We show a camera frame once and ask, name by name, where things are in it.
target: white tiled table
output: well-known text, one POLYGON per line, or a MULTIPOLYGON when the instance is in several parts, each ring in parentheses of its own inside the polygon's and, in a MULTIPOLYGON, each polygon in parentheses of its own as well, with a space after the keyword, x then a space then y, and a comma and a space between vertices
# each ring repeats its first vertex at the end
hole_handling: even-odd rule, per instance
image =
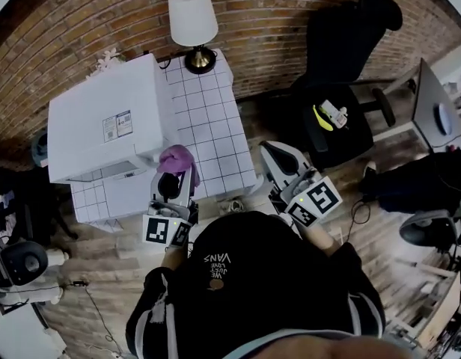
MULTIPOLYGON (((171 89, 180 143, 191 151, 201 177, 194 200, 256 183, 232 92, 233 75, 224 55, 216 52, 216 66, 206 74, 190 73, 183 58, 172 59, 162 71, 171 89)), ((147 211, 153 175, 147 171, 117 181, 72 184, 77 220, 109 232, 122 230, 116 219, 147 211)))
POLYGON ((184 57, 171 60, 164 70, 180 141, 193 154, 203 181, 194 199, 252 186, 256 180, 232 92, 232 72, 224 55, 216 52, 216 66, 208 73, 190 73, 184 57))

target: table lamp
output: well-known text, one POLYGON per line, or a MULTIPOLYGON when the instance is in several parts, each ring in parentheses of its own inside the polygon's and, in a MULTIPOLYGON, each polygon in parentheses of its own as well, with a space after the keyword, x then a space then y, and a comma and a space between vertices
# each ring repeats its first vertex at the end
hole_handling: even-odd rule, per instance
POLYGON ((205 43, 216 35, 216 14, 211 0, 168 0, 171 37, 182 46, 192 46, 185 58, 186 68, 195 74, 209 72, 216 63, 214 51, 205 43))

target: yellow object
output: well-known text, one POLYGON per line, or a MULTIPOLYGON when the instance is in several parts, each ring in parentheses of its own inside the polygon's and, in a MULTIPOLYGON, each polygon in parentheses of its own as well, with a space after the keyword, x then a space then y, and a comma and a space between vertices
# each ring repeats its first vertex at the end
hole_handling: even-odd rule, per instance
POLYGON ((319 116, 319 113, 317 112, 317 110, 315 109, 315 105, 314 105, 314 113, 315 113, 315 117, 317 117, 317 121, 319 121, 319 125, 321 127, 323 127, 325 130, 328 130, 329 132, 331 132, 332 130, 334 130, 334 128, 332 127, 332 125, 330 123, 328 123, 327 121, 325 121, 323 118, 321 118, 321 116, 319 116))

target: black office chair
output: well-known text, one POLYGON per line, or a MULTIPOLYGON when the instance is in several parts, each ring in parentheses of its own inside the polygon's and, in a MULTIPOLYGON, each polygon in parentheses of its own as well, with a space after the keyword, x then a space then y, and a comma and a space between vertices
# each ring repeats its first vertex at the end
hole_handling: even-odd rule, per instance
POLYGON ((293 84, 293 102, 298 103, 301 141, 313 165, 323 170, 359 156, 373 146, 364 116, 381 110, 389 126, 395 116, 385 94, 373 89, 374 102, 359 104, 349 84, 361 74, 371 52, 385 31, 402 26, 402 12, 393 0, 344 2, 313 13, 307 30, 307 72, 293 84), (337 109, 346 107, 347 124, 324 130, 314 113, 325 100, 337 109))

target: brick wall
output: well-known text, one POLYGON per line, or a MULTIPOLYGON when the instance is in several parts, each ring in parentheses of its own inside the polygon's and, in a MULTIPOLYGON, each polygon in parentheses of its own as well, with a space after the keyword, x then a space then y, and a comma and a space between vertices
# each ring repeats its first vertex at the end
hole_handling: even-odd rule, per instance
MULTIPOLYGON (((344 0, 213 0, 237 97, 286 88, 305 70, 310 10, 344 0)), ((461 43, 461 22, 442 0, 395 0, 403 28, 387 33, 362 78, 397 76, 461 43)), ((167 0, 45 0, 0 45, 0 150, 20 161, 46 126, 50 99, 84 80, 104 50, 128 58, 182 51, 169 35, 167 0)))

